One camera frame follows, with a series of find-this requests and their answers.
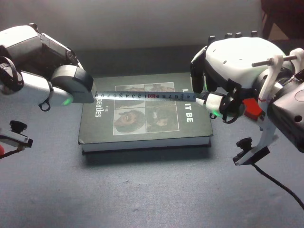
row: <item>book cover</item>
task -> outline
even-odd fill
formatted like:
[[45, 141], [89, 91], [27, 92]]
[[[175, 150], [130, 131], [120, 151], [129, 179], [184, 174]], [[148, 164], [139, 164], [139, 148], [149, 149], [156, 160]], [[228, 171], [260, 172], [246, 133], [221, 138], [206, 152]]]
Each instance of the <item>book cover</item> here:
[[[95, 78], [98, 91], [192, 92], [188, 73]], [[78, 142], [84, 152], [204, 145], [208, 111], [195, 102], [97, 99], [84, 104]]]

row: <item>gray backdrop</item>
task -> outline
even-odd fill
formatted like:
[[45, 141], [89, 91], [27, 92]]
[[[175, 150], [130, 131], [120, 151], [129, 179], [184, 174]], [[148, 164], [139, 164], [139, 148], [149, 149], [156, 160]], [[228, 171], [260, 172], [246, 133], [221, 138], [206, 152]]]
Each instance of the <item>gray backdrop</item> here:
[[[94, 76], [187, 72], [200, 47], [77, 52]], [[23, 228], [303, 227], [294, 199], [253, 167], [236, 167], [235, 143], [260, 131], [244, 117], [212, 121], [211, 148], [112, 152], [83, 156], [77, 144], [82, 105], [8, 104], [0, 126], [28, 124], [32, 149], [0, 160], [0, 226]], [[304, 155], [278, 131], [257, 164], [304, 199]]]

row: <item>tape measure marking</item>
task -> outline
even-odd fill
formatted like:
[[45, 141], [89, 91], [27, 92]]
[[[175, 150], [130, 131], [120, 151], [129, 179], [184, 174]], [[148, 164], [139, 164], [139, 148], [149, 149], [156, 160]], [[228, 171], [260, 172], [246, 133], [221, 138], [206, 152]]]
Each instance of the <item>tape measure marking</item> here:
[[184, 92], [96, 92], [95, 99], [101, 100], [125, 100], [125, 101], [184, 101], [195, 102], [196, 98], [202, 99], [204, 93]]

